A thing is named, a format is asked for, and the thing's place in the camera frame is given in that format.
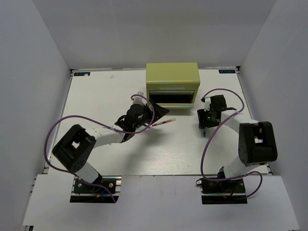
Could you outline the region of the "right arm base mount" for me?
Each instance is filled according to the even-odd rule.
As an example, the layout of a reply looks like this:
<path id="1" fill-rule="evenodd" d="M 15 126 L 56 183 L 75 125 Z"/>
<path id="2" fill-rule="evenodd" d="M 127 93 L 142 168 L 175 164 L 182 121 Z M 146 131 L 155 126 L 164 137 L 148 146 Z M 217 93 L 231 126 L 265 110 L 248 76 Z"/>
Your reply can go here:
<path id="1" fill-rule="evenodd" d="M 196 186 L 201 188 L 203 205 L 247 204 L 243 179 L 216 182 L 200 178 Z"/>

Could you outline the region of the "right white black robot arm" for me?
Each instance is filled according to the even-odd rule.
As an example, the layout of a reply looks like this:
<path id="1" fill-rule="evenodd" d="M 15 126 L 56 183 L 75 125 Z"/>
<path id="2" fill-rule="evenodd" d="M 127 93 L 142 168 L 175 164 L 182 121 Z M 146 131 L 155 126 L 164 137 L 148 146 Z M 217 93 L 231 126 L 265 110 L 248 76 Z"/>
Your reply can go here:
<path id="1" fill-rule="evenodd" d="M 237 110 L 228 107 L 223 95 L 203 97 L 204 109 L 197 111 L 199 129 L 215 128 L 206 142 L 200 170 L 206 181 L 217 182 L 223 192 L 230 191 L 235 186 L 235 180 L 252 173 L 258 166 L 275 162 L 278 151 L 273 126 L 269 121 L 257 121 L 245 117 L 243 108 Z M 238 134 L 238 154 L 226 166 L 223 166 L 216 178 L 206 177 L 204 174 L 205 154 L 218 130 L 227 126 Z"/>

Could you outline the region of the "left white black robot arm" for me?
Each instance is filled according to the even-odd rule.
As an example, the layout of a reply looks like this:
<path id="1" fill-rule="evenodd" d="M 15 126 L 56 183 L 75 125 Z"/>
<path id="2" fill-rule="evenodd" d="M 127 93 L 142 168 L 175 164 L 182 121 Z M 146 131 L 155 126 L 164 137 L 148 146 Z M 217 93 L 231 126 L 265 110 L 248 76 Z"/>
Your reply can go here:
<path id="1" fill-rule="evenodd" d="M 102 186 L 101 174 L 88 162 L 93 149 L 130 140 L 142 126 L 151 125 L 169 113 L 169 109 L 156 104 L 135 99 L 133 104 L 122 115 L 115 125 L 121 130 L 116 132 L 105 127 L 85 129 L 81 125 L 73 125 L 58 141 L 52 154 L 66 170 L 85 181 L 91 192 L 97 192 Z"/>

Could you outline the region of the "red gel pen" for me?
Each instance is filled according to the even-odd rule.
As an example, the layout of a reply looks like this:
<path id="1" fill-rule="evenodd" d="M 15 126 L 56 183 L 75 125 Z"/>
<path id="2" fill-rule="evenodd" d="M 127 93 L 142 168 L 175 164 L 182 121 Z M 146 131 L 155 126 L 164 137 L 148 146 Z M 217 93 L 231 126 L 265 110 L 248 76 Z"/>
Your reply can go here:
<path id="1" fill-rule="evenodd" d="M 172 118 L 172 119 L 168 119 L 168 120 L 165 120 L 165 121 L 162 121 L 162 122 L 154 123 L 154 124 L 152 124 L 152 127 L 160 126 L 160 125 L 170 123 L 170 122 L 174 122 L 174 121 L 176 121 L 176 118 Z"/>

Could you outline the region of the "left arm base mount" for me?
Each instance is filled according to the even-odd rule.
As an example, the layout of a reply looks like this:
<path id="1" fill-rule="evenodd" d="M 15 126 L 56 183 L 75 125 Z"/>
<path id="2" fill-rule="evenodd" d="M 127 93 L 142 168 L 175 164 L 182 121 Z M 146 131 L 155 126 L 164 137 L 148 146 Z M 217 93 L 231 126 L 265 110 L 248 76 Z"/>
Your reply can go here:
<path id="1" fill-rule="evenodd" d="M 121 190 L 121 176 L 105 176 L 100 184 L 106 187 L 113 196 L 105 188 L 90 186 L 82 180 L 75 177 L 73 181 L 70 202 L 71 203 L 95 203 L 95 204 L 113 204 L 119 196 Z"/>

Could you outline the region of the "green metal drawer chest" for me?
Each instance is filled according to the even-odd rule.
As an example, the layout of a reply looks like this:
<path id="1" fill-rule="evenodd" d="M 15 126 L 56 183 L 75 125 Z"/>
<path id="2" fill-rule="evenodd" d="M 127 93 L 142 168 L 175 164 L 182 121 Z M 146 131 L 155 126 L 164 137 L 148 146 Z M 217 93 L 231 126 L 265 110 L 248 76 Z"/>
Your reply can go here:
<path id="1" fill-rule="evenodd" d="M 147 63 L 146 95 L 161 107 L 192 109 L 201 80 L 197 63 Z"/>

